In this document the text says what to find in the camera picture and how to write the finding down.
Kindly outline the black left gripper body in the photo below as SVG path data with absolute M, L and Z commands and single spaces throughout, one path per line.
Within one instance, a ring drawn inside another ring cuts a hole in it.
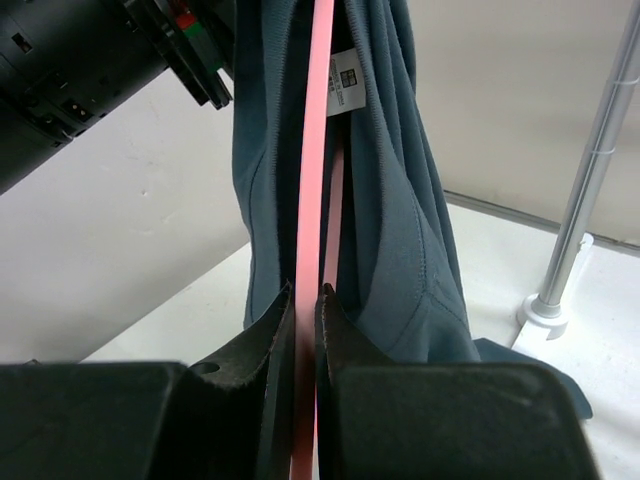
M 220 73 L 233 74 L 234 1 L 130 0 L 122 5 L 198 104 L 222 109 L 232 101 Z

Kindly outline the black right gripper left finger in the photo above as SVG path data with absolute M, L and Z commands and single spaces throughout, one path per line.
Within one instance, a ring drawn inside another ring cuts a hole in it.
M 285 479 L 294 319 L 282 289 L 209 356 L 175 362 L 5 365 L 5 479 Z

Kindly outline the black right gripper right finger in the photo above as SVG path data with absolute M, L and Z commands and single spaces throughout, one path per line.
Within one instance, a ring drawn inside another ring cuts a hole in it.
M 594 479 L 577 383 L 480 340 L 475 363 L 382 353 L 324 286 L 316 307 L 318 468 L 323 479 Z

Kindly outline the pink plastic hanger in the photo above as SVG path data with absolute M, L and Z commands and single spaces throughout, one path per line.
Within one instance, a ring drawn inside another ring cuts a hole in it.
M 315 428 L 315 305 L 334 3 L 314 3 L 300 161 L 295 270 L 294 422 L 290 477 L 310 479 Z

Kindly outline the blue t shirt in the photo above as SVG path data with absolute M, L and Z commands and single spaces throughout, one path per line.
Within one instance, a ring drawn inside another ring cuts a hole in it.
M 236 5 L 233 184 L 252 248 L 245 320 L 295 287 L 298 200 L 316 1 Z M 407 363 L 479 362 L 449 212 L 416 101 L 403 1 L 332 1 L 323 265 L 347 315 Z

